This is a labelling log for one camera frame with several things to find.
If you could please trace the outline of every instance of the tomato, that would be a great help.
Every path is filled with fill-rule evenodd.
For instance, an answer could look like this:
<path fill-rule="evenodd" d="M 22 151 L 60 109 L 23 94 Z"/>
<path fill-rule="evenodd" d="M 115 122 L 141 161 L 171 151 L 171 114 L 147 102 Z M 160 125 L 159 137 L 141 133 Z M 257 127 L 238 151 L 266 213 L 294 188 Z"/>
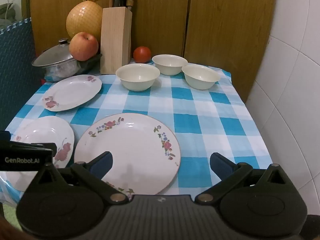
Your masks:
<path fill-rule="evenodd" d="M 133 59 L 136 63 L 146 63 L 151 60 L 151 51 L 145 46 L 137 47 L 133 52 Z"/>

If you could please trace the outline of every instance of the plate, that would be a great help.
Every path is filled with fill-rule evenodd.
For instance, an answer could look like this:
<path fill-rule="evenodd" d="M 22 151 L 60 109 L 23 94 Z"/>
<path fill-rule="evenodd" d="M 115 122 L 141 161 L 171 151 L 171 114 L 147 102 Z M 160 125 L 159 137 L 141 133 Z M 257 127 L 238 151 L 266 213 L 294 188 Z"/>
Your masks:
<path fill-rule="evenodd" d="M 105 151 L 111 152 L 113 165 L 102 180 L 129 196 L 159 193 L 180 166 L 174 133 L 143 114 L 115 114 L 96 122 L 80 138 L 74 160 L 89 162 Z"/>
<path fill-rule="evenodd" d="M 54 112 L 72 109 L 92 99 L 101 86 L 102 82 L 96 76 L 69 77 L 49 88 L 42 97 L 42 104 Z"/>
<path fill-rule="evenodd" d="M 19 129 L 13 141 L 55 143 L 57 154 L 53 158 L 53 163 L 57 168 L 65 168 L 72 156 L 75 136 L 67 121 L 56 116 L 45 116 Z M 8 171 L 6 175 L 7 180 L 15 189 L 25 191 L 36 173 L 37 171 Z"/>

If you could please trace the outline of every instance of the blue and white tablecloth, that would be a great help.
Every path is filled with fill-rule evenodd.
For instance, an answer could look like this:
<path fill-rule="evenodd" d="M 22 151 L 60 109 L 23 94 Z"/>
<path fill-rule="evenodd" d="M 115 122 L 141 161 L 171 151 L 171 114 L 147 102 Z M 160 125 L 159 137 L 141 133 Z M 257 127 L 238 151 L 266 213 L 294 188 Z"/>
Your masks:
<path fill-rule="evenodd" d="M 63 112 L 51 112 L 41 105 L 43 93 L 52 86 L 46 83 L 17 113 L 7 130 L 14 137 L 17 128 L 38 117 L 55 115 L 70 123 L 76 145 L 93 123 L 106 116 L 147 114 L 174 131 L 180 144 L 178 174 L 161 193 L 190 194 L 194 198 L 220 181 L 209 167 L 213 152 L 234 163 L 247 162 L 254 168 L 266 169 L 271 163 L 252 117 L 232 86 L 230 73 L 213 69 L 221 79 L 203 91 L 191 88 L 183 73 L 171 77 L 161 74 L 150 89 L 142 92 L 127 90 L 115 75 L 100 75 L 101 91 L 80 107 Z M 23 192 L 11 186 L 5 172 L 0 172 L 0 177 L 0 201 L 16 205 Z"/>

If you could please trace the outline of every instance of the wooden cabinet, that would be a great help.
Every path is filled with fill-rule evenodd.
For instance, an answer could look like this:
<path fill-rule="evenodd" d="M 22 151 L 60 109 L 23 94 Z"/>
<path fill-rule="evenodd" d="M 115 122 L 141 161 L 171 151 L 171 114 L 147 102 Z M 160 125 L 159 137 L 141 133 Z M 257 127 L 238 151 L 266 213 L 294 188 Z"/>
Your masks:
<path fill-rule="evenodd" d="M 101 5 L 108 7 L 109 0 Z M 188 0 L 136 0 L 132 16 L 132 51 L 147 46 L 152 55 L 182 55 Z"/>
<path fill-rule="evenodd" d="M 268 42 L 275 0 L 190 0 L 184 57 L 231 72 L 247 100 Z"/>
<path fill-rule="evenodd" d="M 70 10 L 83 0 L 30 0 L 36 54 L 69 37 L 66 19 Z"/>

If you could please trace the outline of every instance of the knife block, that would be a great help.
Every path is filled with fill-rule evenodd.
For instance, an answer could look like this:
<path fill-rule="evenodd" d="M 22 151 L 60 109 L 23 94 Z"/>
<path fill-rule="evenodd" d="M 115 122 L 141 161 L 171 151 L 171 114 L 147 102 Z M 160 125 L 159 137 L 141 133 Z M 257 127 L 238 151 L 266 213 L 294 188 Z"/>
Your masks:
<path fill-rule="evenodd" d="M 128 64 L 132 12 L 126 7 L 104 8 L 102 13 L 101 74 L 115 74 Z"/>

